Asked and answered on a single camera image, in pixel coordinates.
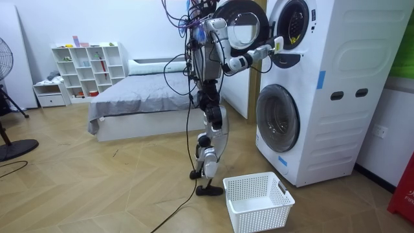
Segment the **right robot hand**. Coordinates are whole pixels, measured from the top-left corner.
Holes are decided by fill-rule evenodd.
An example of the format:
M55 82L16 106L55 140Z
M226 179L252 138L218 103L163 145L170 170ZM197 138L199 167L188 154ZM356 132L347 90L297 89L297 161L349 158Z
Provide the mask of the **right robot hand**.
M273 38L273 48L271 49L273 54L279 54L282 52L284 47L284 39L283 36L275 36Z

